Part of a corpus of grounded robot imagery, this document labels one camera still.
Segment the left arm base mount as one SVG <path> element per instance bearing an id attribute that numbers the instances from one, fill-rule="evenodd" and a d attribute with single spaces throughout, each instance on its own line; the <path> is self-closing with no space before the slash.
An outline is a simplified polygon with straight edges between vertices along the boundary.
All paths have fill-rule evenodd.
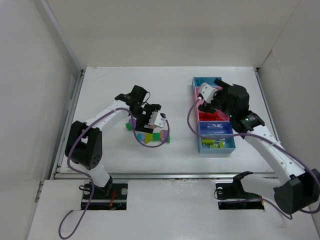
<path id="1" fill-rule="evenodd" d="M 80 209 L 84 210 L 89 201 L 92 186 L 90 182 L 87 182 L 78 188 L 82 191 Z M 127 183 L 113 183 L 107 193 L 96 187 L 87 209 L 92 211 L 125 211 L 127 209 L 127 196 Z"/>

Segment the red angular lego piece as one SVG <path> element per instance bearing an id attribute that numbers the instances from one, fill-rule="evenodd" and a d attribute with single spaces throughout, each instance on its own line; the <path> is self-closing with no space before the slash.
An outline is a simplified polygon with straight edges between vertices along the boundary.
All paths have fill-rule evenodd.
<path id="1" fill-rule="evenodd" d="M 204 122 L 204 121 L 213 121 L 214 115 L 212 115 L 211 113 L 207 113 L 207 112 L 200 112 L 199 113 L 199 120 Z"/>

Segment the lime lego plate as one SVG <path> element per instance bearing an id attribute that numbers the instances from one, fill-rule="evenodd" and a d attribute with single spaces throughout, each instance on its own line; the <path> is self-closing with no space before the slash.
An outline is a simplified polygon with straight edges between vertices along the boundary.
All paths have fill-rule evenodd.
<path id="1" fill-rule="evenodd" d="M 210 145 L 213 145 L 214 143 L 215 143 L 214 139 L 206 139 L 206 138 L 201 139 L 201 144 L 203 146 L 210 146 Z"/>

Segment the turquoise lego bricks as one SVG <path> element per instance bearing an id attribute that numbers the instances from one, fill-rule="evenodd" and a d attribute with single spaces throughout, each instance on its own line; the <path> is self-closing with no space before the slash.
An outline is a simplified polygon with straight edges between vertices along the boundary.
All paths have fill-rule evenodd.
<path id="1" fill-rule="evenodd" d="M 196 87 L 200 87 L 203 83 L 205 83 L 205 79 L 204 78 L 195 78 L 194 79 L 194 85 Z"/>

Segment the lime green lego brick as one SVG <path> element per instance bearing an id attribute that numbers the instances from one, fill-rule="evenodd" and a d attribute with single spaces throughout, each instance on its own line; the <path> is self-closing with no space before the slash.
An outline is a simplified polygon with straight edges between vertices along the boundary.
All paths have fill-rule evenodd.
<path id="1" fill-rule="evenodd" d="M 220 148 L 218 145 L 209 145 L 209 148 L 210 149 L 218 149 L 218 148 Z"/>

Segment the red lego cluster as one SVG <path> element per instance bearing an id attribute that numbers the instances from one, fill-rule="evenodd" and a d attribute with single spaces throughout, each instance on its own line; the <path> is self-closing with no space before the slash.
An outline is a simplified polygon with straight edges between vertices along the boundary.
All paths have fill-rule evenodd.
<path id="1" fill-rule="evenodd" d="M 212 116 L 211 116 L 212 120 L 213 121 L 223 121 L 224 119 L 219 116 L 217 113 L 214 113 Z"/>

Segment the blue and pink sorting tray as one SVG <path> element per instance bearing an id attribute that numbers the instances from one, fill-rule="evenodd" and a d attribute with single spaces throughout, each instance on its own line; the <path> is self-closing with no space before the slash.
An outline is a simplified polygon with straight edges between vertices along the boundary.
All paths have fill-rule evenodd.
<path id="1" fill-rule="evenodd" d="M 203 78 L 205 82 L 214 85 L 214 79 L 222 79 L 221 77 L 194 77 L 192 79 L 192 91 L 193 96 L 196 99 L 198 97 L 198 90 L 200 87 L 195 86 L 195 78 Z M 202 136 L 213 136 L 213 135 L 232 135 L 233 129 L 229 121 L 229 117 L 222 113 L 221 111 L 216 111 L 220 117 L 223 118 L 223 121 L 200 121 L 199 120 L 199 113 L 205 113 L 200 111 L 199 109 L 195 110 L 195 117 L 196 117 L 196 124 L 197 124 L 197 133 Z M 215 139 L 213 145 L 218 145 L 219 141 L 224 141 L 225 146 L 224 148 L 210 148 L 208 145 L 202 145 L 202 137 L 197 138 L 198 142 L 198 153 L 199 154 L 206 154 L 211 155 L 214 157 L 225 157 L 230 155 L 235 149 L 235 141 L 233 137 L 230 138 L 222 138 L 222 139 Z"/>

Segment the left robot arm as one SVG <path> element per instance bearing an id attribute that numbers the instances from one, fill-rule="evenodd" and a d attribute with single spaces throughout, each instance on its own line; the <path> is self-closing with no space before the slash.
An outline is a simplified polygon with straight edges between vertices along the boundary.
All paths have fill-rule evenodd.
<path id="1" fill-rule="evenodd" d="M 101 163 L 103 156 L 103 136 L 119 121 L 130 117 L 135 119 L 134 130 L 153 133 L 153 127 L 163 128 L 166 117 L 161 113 L 160 104 L 144 102 L 148 91 L 134 85 L 131 92 L 121 93 L 106 109 L 84 122 L 72 123 L 65 147 L 65 156 L 74 164 L 81 165 L 93 180 L 94 191 L 108 196 L 113 179 Z"/>

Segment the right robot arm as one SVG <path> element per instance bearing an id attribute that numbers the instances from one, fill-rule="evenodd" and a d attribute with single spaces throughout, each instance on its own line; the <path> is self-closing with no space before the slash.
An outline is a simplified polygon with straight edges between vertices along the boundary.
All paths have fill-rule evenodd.
<path id="1" fill-rule="evenodd" d="M 230 85 L 218 78 L 214 84 L 203 82 L 198 89 L 203 102 L 198 109 L 213 114 L 221 111 L 229 117 L 232 129 L 249 143 L 268 163 L 277 179 L 265 179 L 252 172 L 233 178 L 237 197 L 255 194 L 275 201 L 287 215 L 303 211 L 320 198 L 320 173 L 286 151 L 272 136 L 265 122 L 250 110 L 250 96 L 246 88 Z"/>

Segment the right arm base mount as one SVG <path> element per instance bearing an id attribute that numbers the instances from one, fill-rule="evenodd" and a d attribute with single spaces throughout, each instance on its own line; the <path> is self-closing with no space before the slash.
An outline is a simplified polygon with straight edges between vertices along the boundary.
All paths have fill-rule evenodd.
<path id="1" fill-rule="evenodd" d="M 251 171 L 245 171 L 233 177 L 232 182 L 216 182 L 214 197 L 218 200 L 219 210 L 264 210 L 261 196 L 246 192 L 241 180 L 250 176 Z"/>

